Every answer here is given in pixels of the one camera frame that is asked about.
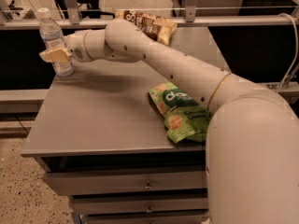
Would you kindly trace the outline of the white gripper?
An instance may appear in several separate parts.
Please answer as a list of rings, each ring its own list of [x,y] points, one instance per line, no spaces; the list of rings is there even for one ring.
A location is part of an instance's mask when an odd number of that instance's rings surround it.
[[[93,59],[88,54],[85,38],[89,30],[76,31],[64,37],[67,48],[46,49],[39,53],[46,63],[68,63],[71,56],[78,62],[91,62]]]

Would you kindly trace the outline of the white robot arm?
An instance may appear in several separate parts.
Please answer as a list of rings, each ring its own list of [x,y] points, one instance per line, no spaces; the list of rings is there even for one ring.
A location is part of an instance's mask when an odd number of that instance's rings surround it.
[[[277,92],[147,37],[115,19],[41,52],[46,62],[148,64],[212,112],[206,136],[210,224],[299,224],[299,119]]]

